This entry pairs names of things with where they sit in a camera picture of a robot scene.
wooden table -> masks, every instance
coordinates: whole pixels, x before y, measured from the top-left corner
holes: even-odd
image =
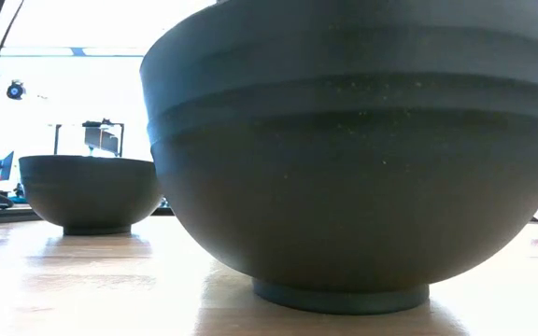
[[[537,335],[538,225],[494,258],[432,286],[417,309],[381,316],[299,312],[255,297],[174,217],[132,236],[62,237],[0,224],[0,335]]]

camera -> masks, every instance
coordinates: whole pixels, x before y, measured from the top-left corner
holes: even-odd
[[[19,80],[12,80],[9,87],[7,87],[7,98],[21,100],[24,94],[26,94],[24,83]]]

bowl foot ring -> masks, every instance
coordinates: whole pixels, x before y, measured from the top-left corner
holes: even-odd
[[[64,235],[103,235],[103,234],[118,234],[130,233],[132,225],[118,227],[64,227]]]
[[[252,280],[255,294],[282,306],[333,315],[377,315],[412,309],[429,299],[429,286],[387,293],[334,293],[301,290]]]

table surface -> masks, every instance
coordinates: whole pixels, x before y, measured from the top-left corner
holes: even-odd
[[[334,316],[263,301],[174,217],[132,235],[63,237],[0,224],[0,335],[538,335],[538,225],[432,298],[392,315]]]

bowl base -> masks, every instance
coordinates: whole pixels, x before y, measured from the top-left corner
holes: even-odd
[[[64,227],[64,235],[103,235],[103,234],[117,234],[117,233],[130,233],[132,231],[132,225],[118,226],[118,227]]]
[[[307,312],[332,315],[378,315],[415,308],[429,299],[429,286],[388,293],[333,293],[301,290],[253,279],[261,298]]]

